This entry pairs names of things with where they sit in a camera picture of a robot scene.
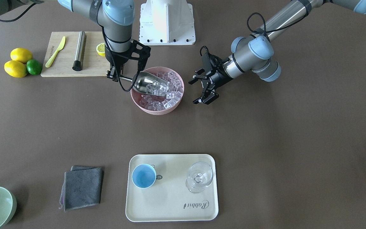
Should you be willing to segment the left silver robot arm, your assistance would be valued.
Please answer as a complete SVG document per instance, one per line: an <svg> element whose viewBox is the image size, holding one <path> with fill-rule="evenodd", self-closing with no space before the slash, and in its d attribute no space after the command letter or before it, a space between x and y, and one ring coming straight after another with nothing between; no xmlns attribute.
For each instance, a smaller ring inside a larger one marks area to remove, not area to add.
<svg viewBox="0 0 366 229"><path fill-rule="evenodd" d="M259 16L263 24L256 29L247 25L250 35L235 38L228 57L213 55L206 46L200 48L202 68L195 72L189 84L201 82L202 93L193 103L212 103L219 97L216 89L248 71L266 82L278 79L281 66L273 58L272 41L289 27L308 17L313 9L327 3L366 15L366 0L291 0L268 20L258 12L252 13L251 16Z"/></svg>

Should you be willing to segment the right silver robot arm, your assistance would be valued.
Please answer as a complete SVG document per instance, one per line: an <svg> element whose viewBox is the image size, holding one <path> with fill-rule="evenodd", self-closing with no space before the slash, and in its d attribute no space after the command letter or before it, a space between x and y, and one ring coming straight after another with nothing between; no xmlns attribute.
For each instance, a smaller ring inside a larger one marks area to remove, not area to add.
<svg viewBox="0 0 366 229"><path fill-rule="evenodd" d="M132 0L60 0L59 4L71 12L80 14L98 24L105 42L105 56L110 62L107 78L119 82L127 80L122 75L124 64L129 60L137 62L137 72L129 79L137 81L144 70L151 48L132 39L135 19L135 4Z"/></svg>

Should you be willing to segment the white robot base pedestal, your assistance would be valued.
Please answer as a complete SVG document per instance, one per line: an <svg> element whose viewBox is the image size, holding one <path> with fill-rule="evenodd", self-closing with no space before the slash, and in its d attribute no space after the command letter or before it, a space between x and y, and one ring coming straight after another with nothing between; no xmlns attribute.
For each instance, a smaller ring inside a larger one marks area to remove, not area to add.
<svg viewBox="0 0 366 229"><path fill-rule="evenodd" d="M193 45L193 6L186 0L147 0L140 6L139 42L144 45Z"/></svg>

